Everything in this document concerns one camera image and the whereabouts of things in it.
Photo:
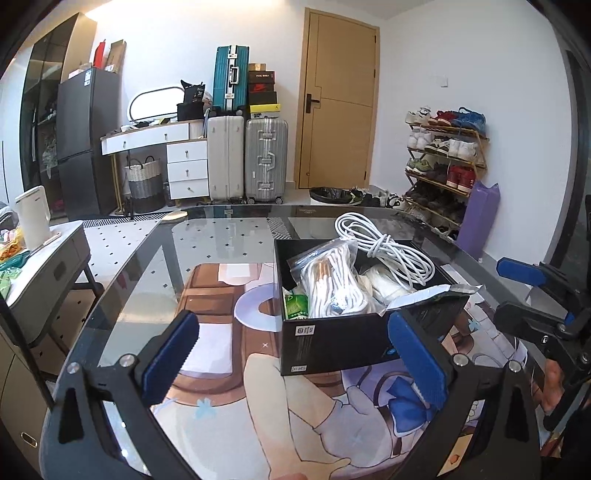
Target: metal bolt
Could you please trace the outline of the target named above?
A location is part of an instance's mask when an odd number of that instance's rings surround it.
[[[75,374],[80,369],[80,364],[78,362],[72,362],[70,365],[66,367],[66,371],[72,375]]]
[[[135,363],[135,356],[128,353],[119,358],[119,365],[122,367],[131,367]]]
[[[470,359],[463,353],[457,353],[453,356],[453,363],[459,367],[465,367]]]
[[[515,374],[519,373],[521,372],[521,364],[516,360],[509,360],[509,370]]]

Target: white sticker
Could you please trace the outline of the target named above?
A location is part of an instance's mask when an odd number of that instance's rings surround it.
[[[295,336],[314,335],[315,328],[316,325],[301,325],[299,327],[295,327]]]

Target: cartoon illustration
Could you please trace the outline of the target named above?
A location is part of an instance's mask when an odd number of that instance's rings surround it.
[[[389,478],[434,408],[401,359],[282,377],[272,283],[271,264],[195,267],[178,310],[197,313],[200,337],[154,415],[206,480]],[[473,297],[444,347],[482,365],[526,360],[527,351],[500,335],[483,299]],[[474,403],[442,472],[461,462],[482,405]]]

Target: glass table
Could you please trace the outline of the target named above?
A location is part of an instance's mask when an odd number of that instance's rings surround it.
[[[167,398],[151,411],[199,477],[389,478],[431,415],[401,360],[374,365],[371,372],[278,372],[281,321],[270,302],[274,240],[335,238],[335,218],[349,211],[363,213],[394,239],[413,240],[459,283],[485,286],[450,332],[450,351],[481,365],[502,366],[509,358],[525,362],[525,348],[499,335],[490,322],[500,303],[518,299],[425,224],[390,209],[255,205],[196,207],[185,218],[160,222],[105,291],[66,364],[113,365],[126,353],[138,353],[177,312],[189,309],[199,317],[200,339]],[[414,402],[411,414],[402,412],[404,406],[397,410],[397,398]],[[115,405],[104,406],[122,456],[148,473]],[[481,409],[475,402],[465,443]],[[51,454],[44,439],[41,446],[42,454]],[[454,468],[460,457],[461,452],[450,456],[446,466]]]

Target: purple bag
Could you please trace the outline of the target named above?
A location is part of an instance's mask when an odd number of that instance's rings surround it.
[[[487,188],[481,181],[477,181],[472,187],[456,245],[476,260],[482,256],[500,201],[498,183]]]

